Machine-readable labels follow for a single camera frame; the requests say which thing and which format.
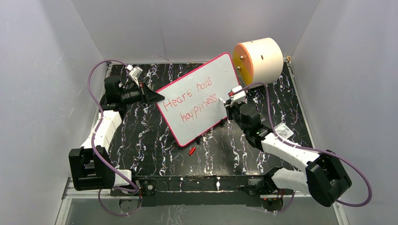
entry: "red marker cap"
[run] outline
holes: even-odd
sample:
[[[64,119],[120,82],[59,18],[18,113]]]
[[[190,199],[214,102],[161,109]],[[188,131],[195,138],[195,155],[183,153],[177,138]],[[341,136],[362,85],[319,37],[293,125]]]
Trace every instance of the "red marker cap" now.
[[[195,150],[196,150],[195,147],[191,148],[191,151],[189,152],[189,155],[191,156],[195,152]]]

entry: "white cylinder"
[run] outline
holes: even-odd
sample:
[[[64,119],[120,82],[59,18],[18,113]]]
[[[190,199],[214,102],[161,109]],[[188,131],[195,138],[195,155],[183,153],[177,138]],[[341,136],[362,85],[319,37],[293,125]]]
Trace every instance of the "white cylinder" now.
[[[237,44],[232,60],[246,85],[275,82],[283,68],[282,51],[269,37]]]

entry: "gray wall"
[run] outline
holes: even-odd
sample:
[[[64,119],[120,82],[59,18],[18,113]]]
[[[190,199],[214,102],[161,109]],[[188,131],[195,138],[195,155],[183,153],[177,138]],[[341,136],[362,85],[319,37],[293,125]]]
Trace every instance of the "gray wall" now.
[[[72,0],[104,58],[207,61],[271,37],[293,53],[320,0]]]
[[[0,3],[0,224],[54,224],[102,56],[69,0]],[[99,96],[104,68],[93,80]]]
[[[323,0],[292,57],[314,142],[369,178],[372,202],[345,207],[352,225],[397,224],[398,2]],[[367,190],[350,170],[347,202]]]

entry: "black marble surface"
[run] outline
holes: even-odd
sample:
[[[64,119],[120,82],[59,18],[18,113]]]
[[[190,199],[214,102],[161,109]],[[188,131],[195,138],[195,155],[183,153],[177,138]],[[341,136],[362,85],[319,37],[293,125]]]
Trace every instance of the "black marble surface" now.
[[[158,90],[199,67],[200,63],[141,64],[141,79]],[[111,75],[126,79],[122,65],[113,65]],[[284,64],[279,79],[268,86],[274,124],[281,122],[294,132],[289,138],[311,146],[289,71]],[[247,102],[255,104],[263,120],[268,120],[265,89],[250,90]],[[138,175],[252,175],[264,174],[275,166],[292,166],[273,155],[252,148],[237,124],[228,121],[201,136],[200,144],[178,147],[156,105],[129,106],[110,145],[110,158],[117,169],[135,169]],[[188,153],[192,147],[196,151]]]

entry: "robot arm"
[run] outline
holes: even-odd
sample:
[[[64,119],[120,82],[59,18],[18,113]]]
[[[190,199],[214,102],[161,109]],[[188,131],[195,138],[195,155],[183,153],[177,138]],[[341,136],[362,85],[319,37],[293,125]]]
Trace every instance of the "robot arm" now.
[[[145,106],[164,100],[164,96],[152,91],[145,83],[139,82],[138,77],[142,72],[139,67],[128,65],[129,81],[123,85],[120,77],[110,76],[105,78],[105,95],[100,104],[104,110],[104,117],[96,132],[94,145],[100,155],[110,162],[108,150],[116,129],[121,125],[127,111],[127,105],[140,102]],[[72,172],[73,184],[76,190],[109,189],[113,187],[131,188],[129,183],[115,174],[93,152],[91,141],[92,133],[78,149],[69,152],[69,164]],[[132,180],[134,171],[119,170],[124,176]]]
[[[244,102],[245,92],[238,86],[231,90],[229,99],[224,103],[229,120],[234,120],[249,144],[263,152],[273,154],[289,162],[299,171],[284,168],[273,168],[264,175],[256,185],[270,193],[277,189],[292,189],[310,194],[323,206],[331,206],[351,185],[352,182],[340,160],[335,157],[301,150],[280,141],[272,129],[261,123],[260,113],[256,107]]]

